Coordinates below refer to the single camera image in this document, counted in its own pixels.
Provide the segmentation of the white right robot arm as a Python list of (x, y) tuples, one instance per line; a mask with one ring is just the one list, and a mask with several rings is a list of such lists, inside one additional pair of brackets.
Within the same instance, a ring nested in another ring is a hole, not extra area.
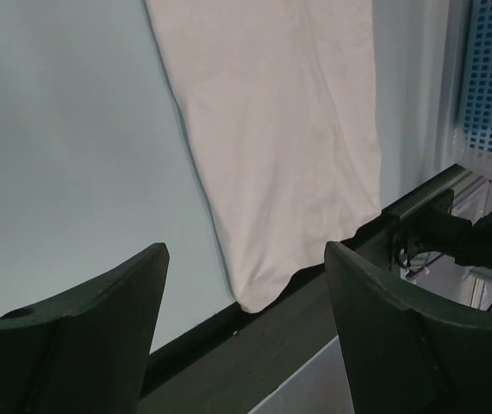
[(426, 207), (397, 231), (390, 257), (406, 268), (417, 255), (437, 252), (464, 267), (492, 269), (492, 211), (472, 223), (434, 207)]

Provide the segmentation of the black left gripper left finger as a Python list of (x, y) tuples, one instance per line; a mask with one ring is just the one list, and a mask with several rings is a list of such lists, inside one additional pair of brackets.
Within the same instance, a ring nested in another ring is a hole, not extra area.
[(0, 317), (0, 413), (134, 413), (165, 289), (155, 243)]

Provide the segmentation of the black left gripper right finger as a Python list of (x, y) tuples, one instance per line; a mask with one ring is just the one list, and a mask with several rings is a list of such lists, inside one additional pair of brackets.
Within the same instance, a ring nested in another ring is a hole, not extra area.
[(492, 413), (492, 313), (433, 294), (345, 245), (325, 271), (357, 413)]

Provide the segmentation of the white t shirt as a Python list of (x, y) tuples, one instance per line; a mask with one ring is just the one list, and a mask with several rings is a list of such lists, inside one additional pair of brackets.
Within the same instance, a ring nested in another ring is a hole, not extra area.
[(256, 313), (380, 204), (369, 1), (151, 1), (227, 266)]

